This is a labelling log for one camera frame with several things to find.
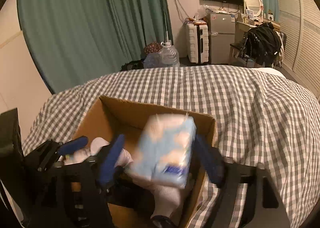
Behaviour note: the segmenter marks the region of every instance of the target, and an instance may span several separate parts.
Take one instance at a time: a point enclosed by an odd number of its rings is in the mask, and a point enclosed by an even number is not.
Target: mini fridge
[[[227,64],[230,44],[235,41],[235,20],[229,14],[209,14],[209,61],[211,64]]]

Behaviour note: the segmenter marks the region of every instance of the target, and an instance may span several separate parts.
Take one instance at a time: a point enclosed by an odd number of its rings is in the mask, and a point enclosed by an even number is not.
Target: white suitcase
[[[186,25],[188,57],[190,62],[202,64],[209,61],[209,34],[207,25]]]

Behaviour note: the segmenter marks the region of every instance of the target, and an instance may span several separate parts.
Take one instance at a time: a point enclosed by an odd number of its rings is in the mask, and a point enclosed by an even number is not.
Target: suitcase
[[[230,44],[235,43],[235,22],[231,15],[211,13],[207,15],[209,52],[211,64],[228,64]]]
[[[209,34],[207,25],[186,25],[187,50],[190,62],[202,64],[209,61]]]

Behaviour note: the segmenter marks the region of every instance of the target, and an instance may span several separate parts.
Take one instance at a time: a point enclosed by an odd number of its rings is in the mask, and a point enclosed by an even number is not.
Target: sock
[[[73,153],[72,155],[66,155],[66,159],[64,161],[64,164],[69,165],[69,164],[76,164],[76,163],[83,162],[89,156],[96,155],[103,146],[106,146],[109,144],[110,143],[103,138],[100,138],[100,137],[95,138],[91,142],[90,148],[80,149],[80,150],[76,151],[75,153]],[[122,149],[120,156],[115,164],[115,167],[118,167],[118,166],[125,167],[131,162],[133,162],[133,160],[131,158],[130,153],[128,151],[126,151],[125,149]]]
[[[155,197],[155,210],[151,216],[166,216],[175,225],[179,225],[183,203],[194,185],[191,174],[188,176],[187,185],[184,189],[154,185],[151,191]]]

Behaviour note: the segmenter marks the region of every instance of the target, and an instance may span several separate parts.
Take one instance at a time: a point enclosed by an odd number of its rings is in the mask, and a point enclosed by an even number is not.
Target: checkered bedspread
[[[23,142],[25,154],[47,139],[69,141],[100,95],[208,113],[217,119],[219,149],[236,162],[263,162],[279,189],[291,227],[320,196],[320,106],[302,86],[248,68],[209,65],[119,72],[53,95]],[[244,204],[238,193],[230,227]],[[206,178],[189,228],[210,213],[217,188]]]

